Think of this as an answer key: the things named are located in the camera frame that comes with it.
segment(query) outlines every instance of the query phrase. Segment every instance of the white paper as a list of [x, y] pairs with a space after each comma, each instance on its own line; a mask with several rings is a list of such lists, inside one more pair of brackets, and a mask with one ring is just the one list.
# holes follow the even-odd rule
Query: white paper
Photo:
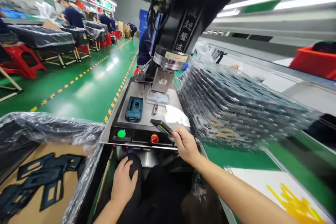
[[301, 188], [296, 181], [287, 173], [282, 171], [269, 170], [253, 170], [242, 168], [225, 168], [228, 172], [245, 181], [250, 186], [257, 189], [267, 198], [276, 203], [279, 207], [285, 210], [282, 204], [278, 201], [275, 195], [268, 189], [269, 186], [281, 200], [286, 201], [281, 194], [282, 184], [285, 185], [299, 200], [305, 198], [311, 208], [314, 208], [320, 217], [327, 223], [333, 223], [328, 215], [316, 204], [316, 202]]
[[166, 123], [179, 123], [185, 127], [190, 127], [190, 122], [188, 117], [178, 108], [170, 105], [166, 105], [167, 112], [164, 115]]

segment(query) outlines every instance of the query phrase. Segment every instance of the green button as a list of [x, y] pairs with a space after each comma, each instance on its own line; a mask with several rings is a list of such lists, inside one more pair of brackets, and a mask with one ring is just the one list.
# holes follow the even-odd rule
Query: green button
[[122, 129], [118, 131], [117, 135], [119, 138], [124, 138], [126, 136], [126, 132]]

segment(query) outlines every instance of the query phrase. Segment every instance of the right hand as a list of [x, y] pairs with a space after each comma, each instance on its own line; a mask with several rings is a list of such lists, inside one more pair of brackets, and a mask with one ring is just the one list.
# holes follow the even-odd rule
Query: right hand
[[172, 135], [181, 158], [193, 166], [201, 155], [198, 152], [195, 138], [182, 126], [174, 127]]

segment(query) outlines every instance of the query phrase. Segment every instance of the red emergency stop button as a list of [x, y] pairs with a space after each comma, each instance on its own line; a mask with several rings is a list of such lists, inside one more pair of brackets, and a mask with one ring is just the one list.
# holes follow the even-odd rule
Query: red emergency stop button
[[151, 142], [152, 144], [156, 144], [156, 143], [158, 143], [158, 142], [159, 142], [159, 137], [158, 137], [157, 135], [153, 134], [153, 135], [150, 137], [150, 142]]

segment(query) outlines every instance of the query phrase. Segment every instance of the red bin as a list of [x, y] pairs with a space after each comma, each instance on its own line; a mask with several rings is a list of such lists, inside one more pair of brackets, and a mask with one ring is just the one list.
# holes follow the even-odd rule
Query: red bin
[[297, 55], [289, 67], [327, 79], [336, 79], [336, 54], [312, 51], [312, 48], [297, 49]]

